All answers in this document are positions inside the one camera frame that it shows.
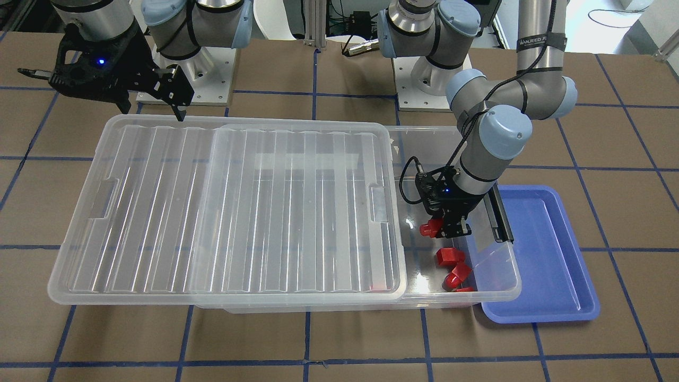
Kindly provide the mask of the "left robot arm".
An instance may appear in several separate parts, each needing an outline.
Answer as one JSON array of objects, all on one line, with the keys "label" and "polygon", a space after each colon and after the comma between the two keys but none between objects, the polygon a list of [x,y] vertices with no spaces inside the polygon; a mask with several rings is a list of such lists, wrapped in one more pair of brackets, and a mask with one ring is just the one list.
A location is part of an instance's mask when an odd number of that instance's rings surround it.
[{"label": "left robot arm", "polygon": [[462,139],[448,162],[426,172],[417,163],[415,188],[431,219],[420,234],[455,238],[471,234],[467,220],[524,149],[534,119],[556,119],[573,110],[578,91],[563,75],[567,1],[521,1],[517,71],[491,81],[463,68],[481,28],[466,1],[393,1],[377,15],[380,51],[386,58],[417,57],[431,73],[429,92],[444,93]]}]

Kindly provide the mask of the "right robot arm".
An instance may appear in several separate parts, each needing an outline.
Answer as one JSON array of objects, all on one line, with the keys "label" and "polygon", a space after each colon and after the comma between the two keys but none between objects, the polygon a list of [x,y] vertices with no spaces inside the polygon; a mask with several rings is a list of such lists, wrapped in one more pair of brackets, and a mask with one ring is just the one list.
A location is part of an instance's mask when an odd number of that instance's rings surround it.
[{"label": "right robot arm", "polygon": [[53,1],[65,22],[53,70],[18,68],[60,94],[109,102],[127,114],[129,92],[145,92],[182,121],[208,68],[183,68],[207,48],[245,48],[253,29],[252,1],[143,1],[143,20],[154,39],[153,59],[128,1]]}]

